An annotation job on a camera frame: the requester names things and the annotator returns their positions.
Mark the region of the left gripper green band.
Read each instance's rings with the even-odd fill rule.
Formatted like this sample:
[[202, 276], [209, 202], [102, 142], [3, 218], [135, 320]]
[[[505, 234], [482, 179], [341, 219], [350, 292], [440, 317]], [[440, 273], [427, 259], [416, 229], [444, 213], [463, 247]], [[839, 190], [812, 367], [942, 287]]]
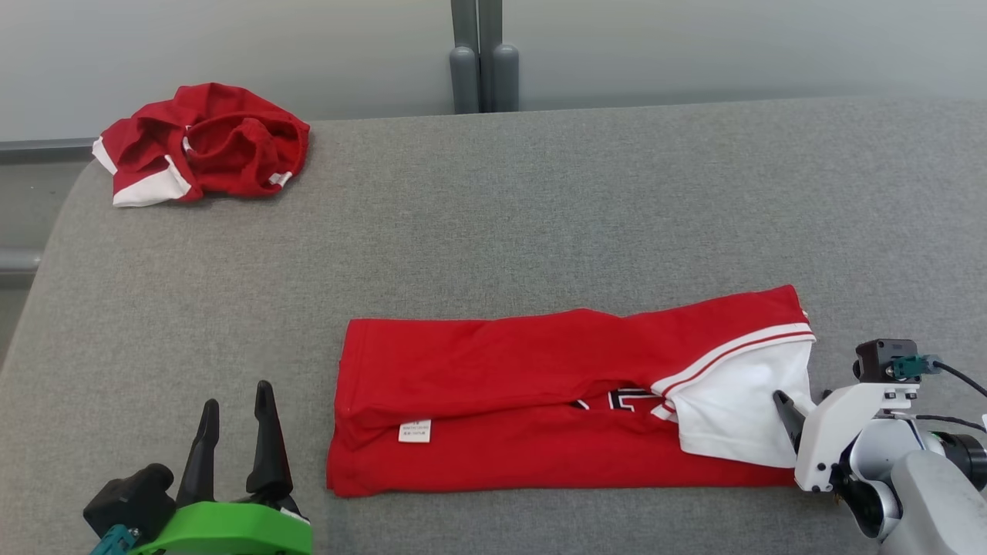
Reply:
[[197, 433], [169, 503], [138, 503], [127, 509], [127, 526], [139, 531], [131, 554], [311, 554], [313, 530], [292, 498], [294, 488], [285, 436], [267, 380], [254, 400], [258, 435], [247, 477], [250, 496], [215, 502], [214, 454], [220, 436], [218, 400], [204, 403]]

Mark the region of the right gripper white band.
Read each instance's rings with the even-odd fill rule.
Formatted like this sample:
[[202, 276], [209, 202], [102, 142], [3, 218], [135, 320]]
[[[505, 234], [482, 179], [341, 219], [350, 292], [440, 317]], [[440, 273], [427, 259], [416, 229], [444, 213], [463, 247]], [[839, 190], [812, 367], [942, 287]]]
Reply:
[[797, 454], [794, 481], [803, 491], [829, 492], [833, 465], [849, 452], [852, 473], [874, 480], [910, 451], [920, 432], [904, 414], [920, 384], [859, 383], [835, 390], [805, 418], [789, 394], [773, 393], [776, 413]]

